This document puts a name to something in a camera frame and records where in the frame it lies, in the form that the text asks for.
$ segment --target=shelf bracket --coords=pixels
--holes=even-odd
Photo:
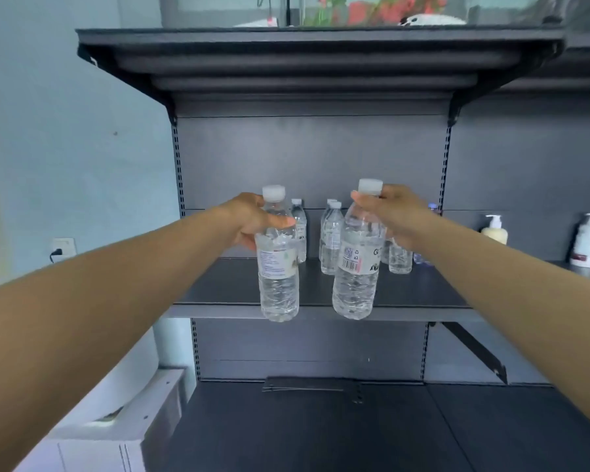
[[[263,393],[280,391],[322,391],[343,393],[354,404],[363,404],[361,384],[354,380],[324,378],[267,378]]]
[[[489,94],[505,84],[526,76],[537,70],[546,62],[556,58],[564,51],[564,43],[556,41],[541,49],[530,49],[522,53],[521,60],[514,67],[505,71],[479,72],[475,86],[460,89],[452,94],[448,110],[448,127],[457,123],[461,108],[466,104]]]
[[[503,381],[504,384],[509,384],[507,381],[507,369],[504,364],[489,349],[483,346],[479,340],[456,322],[442,322],[442,325],[450,333],[454,334],[499,380]]]
[[[79,58],[92,63],[97,68],[107,71],[112,76],[120,79],[129,86],[137,89],[143,94],[148,95],[160,104],[163,104],[168,113],[170,124],[177,126],[177,115],[175,113],[175,103],[171,96],[157,90],[151,84],[151,77],[147,74],[128,73],[118,67],[116,57],[111,49],[105,47],[85,47],[79,45],[77,50]]]

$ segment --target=wall socket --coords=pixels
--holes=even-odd
[[[50,252],[54,252],[57,248],[61,248],[63,253],[61,255],[53,255],[55,262],[65,260],[77,254],[74,238],[53,238],[50,244]]]

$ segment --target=clear plastic bottle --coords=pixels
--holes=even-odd
[[[322,256],[319,258],[322,263],[322,273],[326,275],[334,275],[337,269],[343,222],[344,217],[341,213],[341,202],[336,200],[330,202],[330,213],[323,223]]]
[[[389,247],[389,271],[395,274],[405,275],[413,269],[413,252],[405,250],[391,239]]]
[[[262,188],[264,209],[274,215],[291,217],[284,204],[283,186]],[[283,322],[299,311],[298,239],[295,227],[270,227],[255,236],[258,247],[260,308],[269,320]]]
[[[384,263],[385,265],[389,265],[389,248],[391,248],[391,239],[387,238],[384,241],[383,253],[380,256],[380,263]]]
[[[326,221],[326,219],[328,218],[328,215],[330,215],[330,203],[331,202],[336,202],[336,199],[328,199],[328,202],[326,204],[326,209],[323,211],[323,215],[322,215],[322,227],[320,230],[320,234],[319,234],[319,260],[322,259],[322,247],[323,247],[323,223]]]
[[[435,203],[428,204],[428,208],[430,208],[433,212],[437,212],[437,204],[435,204]],[[413,254],[413,261],[415,261],[416,265],[426,265],[428,267],[433,266],[433,264],[431,262],[427,261],[419,253]]]
[[[304,212],[304,209],[301,206],[301,199],[291,199],[291,203],[293,204],[293,217],[295,217],[296,222],[295,235],[299,240],[298,262],[303,263],[306,261],[306,226],[308,221],[306,219],[306,212]]]
[[[376,179],[359,181],[363,194],[379,196],[382,188],[383,182]],[[356,204],[345,215],[332,306],[346,318],[360,320],[372,311],[385,231],[378,217]]]

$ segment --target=hand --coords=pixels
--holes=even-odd
[[[277,229],[288,228],[295,225],[293,217],[268,214],[262,209],[264,199],[250,192],[243,192],[232,200],[220,205],[234,221],[236,237],[233,245],[241,244],[256,249],[254,235],[264,231],[268,227]]]
[[[380,198],[352,192],[358,206],[375,214],[386,226],[387,237],[407,250],[419,250],[421,236],[437,219],[426,203],[407,186],[385,184]]]

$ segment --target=person's right hand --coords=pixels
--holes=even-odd
[[[419,251],[421,237],[437,217],[407,186],[385,184],[380,198],[356,191],[352,198],[387,226],[387,237],[395,238],[399,246],[410,251]]]

